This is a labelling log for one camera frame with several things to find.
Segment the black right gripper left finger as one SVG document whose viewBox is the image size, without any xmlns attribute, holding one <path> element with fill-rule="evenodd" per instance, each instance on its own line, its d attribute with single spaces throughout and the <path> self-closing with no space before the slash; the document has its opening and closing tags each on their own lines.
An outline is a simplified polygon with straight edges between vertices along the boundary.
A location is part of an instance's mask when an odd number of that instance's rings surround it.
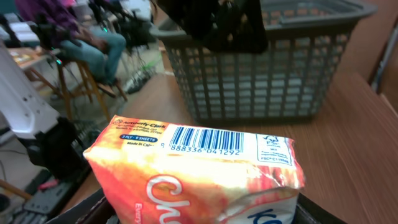
<svg viewBox="0 0 398 224">
<path fill-rule="evenodd" d="M 99 189 L 46 224 L 106 224 L 115 214 L 114 208 L 104 196 L 103 189 Z"/>
</svg>

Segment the wooden stool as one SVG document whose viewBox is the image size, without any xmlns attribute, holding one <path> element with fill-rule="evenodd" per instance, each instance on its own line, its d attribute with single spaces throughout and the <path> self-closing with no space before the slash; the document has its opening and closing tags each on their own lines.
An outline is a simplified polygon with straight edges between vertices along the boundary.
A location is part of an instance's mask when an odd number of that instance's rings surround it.
<svg viewBox="0 0 398 224">
<path fill-rule="evenodd" d="M 67 65 L 70 65 L 71 63 L 75 63 L 76 66 L 78 67 L 78 71 L 81 76 L 81 81 L 77 81 L 77 86 L 73 87 L 70 90 L 68 88 L 65 79 L 64 70 L 67 68 Z M 64 101 L 67 118 L 69 120 L 73 119 L 72 106 L 71 106 L 71 101 L 73 99 L 81 96 L 87 96 L 90 103 L 92 103 L 93 96 L 95 96 L 106 120 L 111 121 L 111 116 L 104 100 L 105 93 L 100 92 L 99 85 L 95 82 L 94 76 L 90 72 L 88 65 L 85 62 L 81 60 L 57 59 L 57 70 L 58 70 L 58 80 L 60 83 L 60 91 L 62 94 L 60 97 Z"/>
</svg>

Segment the person in purple top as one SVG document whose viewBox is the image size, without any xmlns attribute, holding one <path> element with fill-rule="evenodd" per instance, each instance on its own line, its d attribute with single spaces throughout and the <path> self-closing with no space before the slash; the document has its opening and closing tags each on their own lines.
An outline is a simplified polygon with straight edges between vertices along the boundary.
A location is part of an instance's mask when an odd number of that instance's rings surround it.
<svg viewBox="0 0 398 224">
<path fill-rule="evenodd" d="M 44 16 L 50 23 L 66 29 L 72 39 L 56 35 L 52 39 L 54 47 L 62 49 L 70 58 L 86 62 L 98 83 L 111 86 L 118 82 L 116 72 L 126 48 L 126 40 L 122 35 L 102 29 L 87 29 L 60 0 L 14 2 L 24 20 L 34 22 L 39 16 Z"/>
</svg>

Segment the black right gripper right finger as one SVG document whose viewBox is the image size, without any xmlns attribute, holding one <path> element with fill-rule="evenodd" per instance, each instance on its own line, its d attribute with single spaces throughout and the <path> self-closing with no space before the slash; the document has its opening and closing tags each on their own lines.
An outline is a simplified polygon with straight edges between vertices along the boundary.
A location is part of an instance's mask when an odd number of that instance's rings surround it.
<svg viewBox="0 0 398 224">
<path fill-rule="evenodd" d="M 299 193 L 294 224 L 346 224 L 346 222 L 327 212 L 315 202 Z"/>
</svg>

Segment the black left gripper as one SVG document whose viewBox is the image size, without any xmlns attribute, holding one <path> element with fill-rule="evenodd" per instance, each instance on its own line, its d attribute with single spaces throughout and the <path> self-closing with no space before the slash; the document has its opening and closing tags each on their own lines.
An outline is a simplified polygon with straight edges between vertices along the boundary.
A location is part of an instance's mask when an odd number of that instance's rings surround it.
<svg viewBox="0 0 398 224">
<path fill-rule="evenodd" d="M 157 5 L 211 51 L 262 53 L 268 48 L 259 0 L 158 0 Z"/>
</svg>

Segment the small orange box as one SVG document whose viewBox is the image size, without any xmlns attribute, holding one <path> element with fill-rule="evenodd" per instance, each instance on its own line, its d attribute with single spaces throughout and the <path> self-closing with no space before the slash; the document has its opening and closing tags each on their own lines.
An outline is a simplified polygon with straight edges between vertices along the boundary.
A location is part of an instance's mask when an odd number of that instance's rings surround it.
<svg viewBox="0 0 398 224">
<path fill-rule="evenodd" d="M 115 116 L 83 153 L 122 223 L 292 223 L 293 140 Z"/>
</svg>

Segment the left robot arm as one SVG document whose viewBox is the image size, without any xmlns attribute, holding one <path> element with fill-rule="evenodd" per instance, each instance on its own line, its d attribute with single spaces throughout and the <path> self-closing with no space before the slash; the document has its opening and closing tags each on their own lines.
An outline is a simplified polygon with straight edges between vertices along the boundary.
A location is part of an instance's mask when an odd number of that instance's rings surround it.
<svg viewBox="0 0 398 224">
<path fill-rule="evenodd" d="M 259 1 L 156 3 L 213 52 L 259 54 L 268 48 Z M 86 170 L 86 161 L 72 146 L 82 144 L 74 124 L 41 98 L 5 45 L 1 46 L 1 113 L 27 148 L 31 163 L 47 168 L 58 179 Z"/>
</svg>

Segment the grey plastic mesh basket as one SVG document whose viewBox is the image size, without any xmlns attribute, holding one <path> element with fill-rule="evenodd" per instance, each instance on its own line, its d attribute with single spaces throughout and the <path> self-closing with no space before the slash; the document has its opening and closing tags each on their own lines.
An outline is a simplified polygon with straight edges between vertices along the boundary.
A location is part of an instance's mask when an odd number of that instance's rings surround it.
<svg viewBox="0 0 398 224">
<path fill-rule="evenodd" d="M 261 2 L 269 48 L 214 53 L 171 19 L 152 29 L 188 111 L 201 123 L 300 119 L 318 113 L 357 23 L 377 10 L 345 0 Z"/>
</svg>

